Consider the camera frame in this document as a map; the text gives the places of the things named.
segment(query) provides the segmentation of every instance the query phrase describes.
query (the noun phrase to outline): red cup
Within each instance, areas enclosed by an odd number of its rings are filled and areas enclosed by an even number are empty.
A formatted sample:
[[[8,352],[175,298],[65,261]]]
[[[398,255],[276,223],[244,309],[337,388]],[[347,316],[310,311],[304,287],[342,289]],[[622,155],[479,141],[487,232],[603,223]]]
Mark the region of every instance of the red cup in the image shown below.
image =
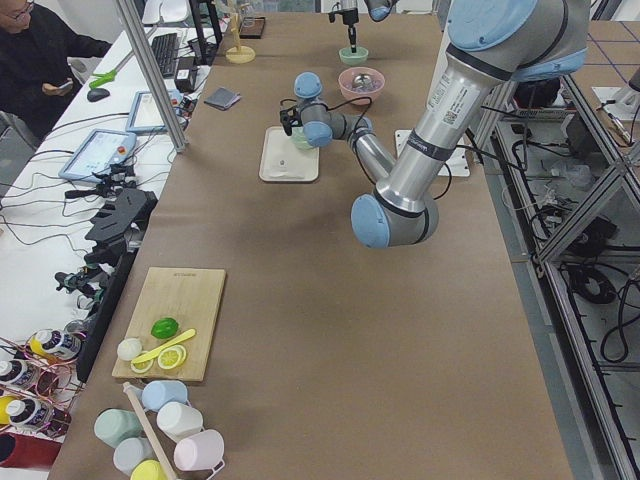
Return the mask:
[[[49,470],[62,446],[59,442],[44,438],[0,434],[0,467]]]

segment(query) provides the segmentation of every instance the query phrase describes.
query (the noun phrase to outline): small black box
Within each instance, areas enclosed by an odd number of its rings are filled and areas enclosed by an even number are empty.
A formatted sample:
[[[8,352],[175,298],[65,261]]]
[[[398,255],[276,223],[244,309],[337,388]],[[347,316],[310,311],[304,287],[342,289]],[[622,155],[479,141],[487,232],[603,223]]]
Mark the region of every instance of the small black box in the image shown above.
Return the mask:
[[[182,93],[191,93],[196,88],[196,76],[198,75],[198,66],[196,65],[196,57],[180,57],[178,58],[178,66],[174,80],[176,87]]]

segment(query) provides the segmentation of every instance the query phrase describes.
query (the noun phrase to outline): lemon slice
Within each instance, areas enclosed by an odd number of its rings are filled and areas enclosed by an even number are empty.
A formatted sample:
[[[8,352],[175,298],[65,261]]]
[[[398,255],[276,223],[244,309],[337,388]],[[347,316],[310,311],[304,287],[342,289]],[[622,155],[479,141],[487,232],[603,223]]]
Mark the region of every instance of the lemon slice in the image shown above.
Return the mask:
[[[147,373],[149,370],[151,370],[151,367],[153,366],[153,358],[151,360],[147,360],[146,362],[141,362],[141,363],[133,363],[130,362],[129,366],[131,367],[131,370],[134,371],[134,373]]]
[[[183,345],[165,348],[158,355],[158,366],[163,370],[179,367],[187,359],[187,349]]]

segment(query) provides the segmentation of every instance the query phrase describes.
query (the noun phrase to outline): blue plastic cup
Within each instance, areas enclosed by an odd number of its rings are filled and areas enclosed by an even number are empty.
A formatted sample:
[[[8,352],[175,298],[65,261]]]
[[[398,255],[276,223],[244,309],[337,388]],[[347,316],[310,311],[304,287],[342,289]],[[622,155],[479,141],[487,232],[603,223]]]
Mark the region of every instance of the blue plastic cup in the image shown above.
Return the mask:
[[[142,405],[157,412],[169,402],[187,403],[187,386],[180,380],[154,380],[142,390]]]

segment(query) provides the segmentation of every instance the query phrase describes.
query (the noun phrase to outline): smartphone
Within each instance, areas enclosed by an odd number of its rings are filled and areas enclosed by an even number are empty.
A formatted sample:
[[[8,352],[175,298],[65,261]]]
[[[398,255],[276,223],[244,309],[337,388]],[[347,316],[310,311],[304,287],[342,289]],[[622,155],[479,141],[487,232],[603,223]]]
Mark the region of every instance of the smartphone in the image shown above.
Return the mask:
[[[64,82],[62,85],[60,85],[58,88],[60,90],[64,90],[65,88],[69,88],[71,85],[73,85],[73,80],[69,80],[68,82]]]

